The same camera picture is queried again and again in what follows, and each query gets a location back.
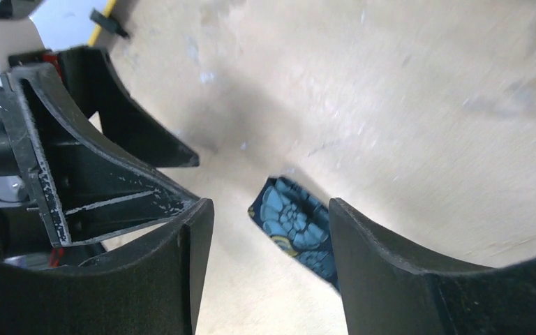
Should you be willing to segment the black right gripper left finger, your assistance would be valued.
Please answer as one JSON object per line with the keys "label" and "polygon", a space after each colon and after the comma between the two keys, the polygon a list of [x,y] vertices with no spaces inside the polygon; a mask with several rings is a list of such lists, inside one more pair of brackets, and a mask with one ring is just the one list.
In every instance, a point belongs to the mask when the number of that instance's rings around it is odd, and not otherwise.
{"label": "black right gripper left finger", "polygon": [[213,226],[203,198],[77,267],[0,262],[0,334],[194,334]]}

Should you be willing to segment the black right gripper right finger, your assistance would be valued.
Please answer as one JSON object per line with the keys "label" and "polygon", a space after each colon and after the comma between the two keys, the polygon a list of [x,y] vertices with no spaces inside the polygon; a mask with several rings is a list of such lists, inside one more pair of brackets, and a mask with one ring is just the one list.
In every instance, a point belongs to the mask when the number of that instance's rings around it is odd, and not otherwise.
{"label": "black right gripper right finger", "polygon": [[536,334],[536,258],[491,268],[437,253],[329,201],[350,334]]}

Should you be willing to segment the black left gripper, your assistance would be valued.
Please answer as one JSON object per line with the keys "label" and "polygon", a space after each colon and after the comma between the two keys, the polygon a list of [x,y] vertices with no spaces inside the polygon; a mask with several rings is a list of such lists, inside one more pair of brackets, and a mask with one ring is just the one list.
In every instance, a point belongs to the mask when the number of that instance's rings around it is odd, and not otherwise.
{"label": "black left gripper", "polygon": [[52,251],[77,263],[198,201],[162,173],[197,167],[198,154],[131,97],[107,50],[27,59],[0,87],[0,177],[27,188],[0,200],[0,259]]}

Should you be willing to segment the navy blue shell pattern tie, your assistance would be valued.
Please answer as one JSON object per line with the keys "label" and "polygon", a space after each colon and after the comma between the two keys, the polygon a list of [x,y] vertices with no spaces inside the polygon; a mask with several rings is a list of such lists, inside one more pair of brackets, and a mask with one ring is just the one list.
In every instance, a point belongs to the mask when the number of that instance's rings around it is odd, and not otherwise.
{"label": "navy blue shell pattern tie", "polygon": [[329,210],[316,196],[286,176],[269,177],[248,215],[284,253],[340,290]]}

